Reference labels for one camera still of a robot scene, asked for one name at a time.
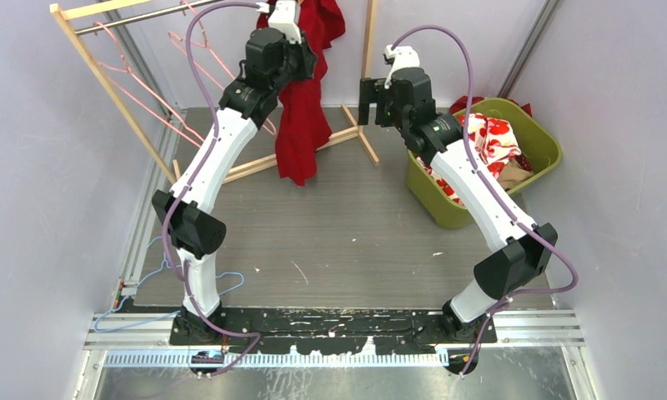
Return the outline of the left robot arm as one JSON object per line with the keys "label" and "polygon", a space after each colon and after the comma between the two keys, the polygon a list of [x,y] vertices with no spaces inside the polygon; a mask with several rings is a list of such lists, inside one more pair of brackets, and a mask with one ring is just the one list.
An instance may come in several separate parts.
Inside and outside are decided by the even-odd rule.
{"label": "left robot arm", "polygon": [[165,255],[176,252],[180,260],[180,331],[190,331],[201,343],[215,343],[227,332],[216,288],[216,256],[227,228],[211,214],[218,193],[239,154],[277,107],[280,93],[292,82],[313,78],[316,62],[303,32],[253,31],[237,77],[212,110],[213,125],[203,145],[177,182],[153,195]]}

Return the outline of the red polka dot skirt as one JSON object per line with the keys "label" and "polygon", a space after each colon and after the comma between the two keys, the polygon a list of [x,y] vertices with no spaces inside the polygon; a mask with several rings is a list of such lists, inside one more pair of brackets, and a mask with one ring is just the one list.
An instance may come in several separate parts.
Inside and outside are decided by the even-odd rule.
{"label": "red polka dot skirt", "polygon": [[519,168],[522,168],[528,173],[534,173],[534,168],[524,154],[519,154],[514,158]]}

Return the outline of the red garment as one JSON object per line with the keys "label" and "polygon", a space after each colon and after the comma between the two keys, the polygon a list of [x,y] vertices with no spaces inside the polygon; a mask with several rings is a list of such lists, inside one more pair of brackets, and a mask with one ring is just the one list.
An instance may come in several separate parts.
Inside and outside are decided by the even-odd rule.
{"label": "red garment", "polygon": [[302,187],[317,173],[316,151],[326,144],[332,129],[322,107],[322,80],[328,71],[323,52],[345,34],[344,15],[334,0],[304,1],[298,27],[317,56],[311,80],[290,83],[279,95],[283,104],[275,140],[278,173]]}

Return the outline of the poppy print white skirt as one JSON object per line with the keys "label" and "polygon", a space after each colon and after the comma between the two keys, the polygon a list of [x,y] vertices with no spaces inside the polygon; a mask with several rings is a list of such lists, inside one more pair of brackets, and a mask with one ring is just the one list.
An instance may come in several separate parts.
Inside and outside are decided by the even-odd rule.
{"label": "poppy print white skirt", "polygon": [[470,114],[469,140],[496,179],[510,160],[522,154],[508,121],[479,112]]}

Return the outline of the tan brown skirt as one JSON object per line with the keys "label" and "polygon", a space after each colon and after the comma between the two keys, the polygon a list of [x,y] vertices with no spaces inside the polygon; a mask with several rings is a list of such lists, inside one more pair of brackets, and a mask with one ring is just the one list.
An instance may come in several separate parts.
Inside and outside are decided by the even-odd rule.
{"label": "tan brown skirt", "polygon": [[512,159],[505,165],[497,180],[503,190],[508,192],[533,176],[533,171],[526,169],[516,159]]}

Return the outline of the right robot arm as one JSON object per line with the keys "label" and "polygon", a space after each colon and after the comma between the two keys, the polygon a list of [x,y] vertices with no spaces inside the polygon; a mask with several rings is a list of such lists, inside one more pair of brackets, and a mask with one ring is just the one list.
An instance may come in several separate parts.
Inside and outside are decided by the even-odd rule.
{"label": "right robot arm", "polygon": [[474,266],[474,278],[442,307],[445,336],[461,343],[474,333],[489,308],[538,277],[558,233],[538,225],[499,185],[463,138],[453,115],[437,112],[430,77],[421,67],[404,67],[391,78],[364,77],[359,84],[358,122],[396,128],[409,151],[419,155],[459,196],[480,228],[490,255]]}

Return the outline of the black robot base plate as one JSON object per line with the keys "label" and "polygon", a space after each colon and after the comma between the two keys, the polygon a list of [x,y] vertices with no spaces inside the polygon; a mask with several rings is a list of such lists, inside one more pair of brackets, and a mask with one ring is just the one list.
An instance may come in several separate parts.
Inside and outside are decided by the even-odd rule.
{"label": "black robot base plate", "polygon": [[[180,310],[174,318],[169,344],[176,346],[224,345],[240,353],[250,344],[249,333],[260,339],[262,354],[319,353],[324,356],[358,354],[372,343],[377,355],[432,353],[442,345],[473,345],[477,338],[494,343],[497,335],[484,317],[463,325],[441,309],[375,308],[261,308],[221,307],[209,323]],[[210,323],[228,330],[225,337]]]}

